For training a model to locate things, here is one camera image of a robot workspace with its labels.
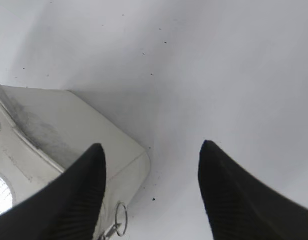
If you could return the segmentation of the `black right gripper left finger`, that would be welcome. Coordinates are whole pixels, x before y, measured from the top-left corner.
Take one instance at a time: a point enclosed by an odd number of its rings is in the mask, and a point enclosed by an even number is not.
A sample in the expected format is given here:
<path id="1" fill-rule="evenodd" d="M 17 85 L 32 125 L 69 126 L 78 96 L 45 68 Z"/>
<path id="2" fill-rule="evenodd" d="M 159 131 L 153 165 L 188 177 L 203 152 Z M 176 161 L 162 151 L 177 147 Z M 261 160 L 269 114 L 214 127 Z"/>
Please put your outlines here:
<path id="1" fill-rule="evenodd" d="M 99 143 L 35 195 L 0 215 L 0 240 L 91 240 L 106 185 Z"/>

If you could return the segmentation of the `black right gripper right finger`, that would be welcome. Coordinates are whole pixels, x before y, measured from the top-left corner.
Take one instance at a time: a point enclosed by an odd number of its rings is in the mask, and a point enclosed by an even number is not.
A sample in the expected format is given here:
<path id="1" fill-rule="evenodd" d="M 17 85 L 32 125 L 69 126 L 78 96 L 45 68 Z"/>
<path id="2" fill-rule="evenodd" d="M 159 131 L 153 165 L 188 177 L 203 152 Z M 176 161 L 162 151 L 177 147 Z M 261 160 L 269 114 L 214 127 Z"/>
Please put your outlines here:
<path id="1" fill-rule="evenodd" d="M 198 183 L 215 240 L 308 240 L 308 209 L 271 189 L 205 140 Z"/>

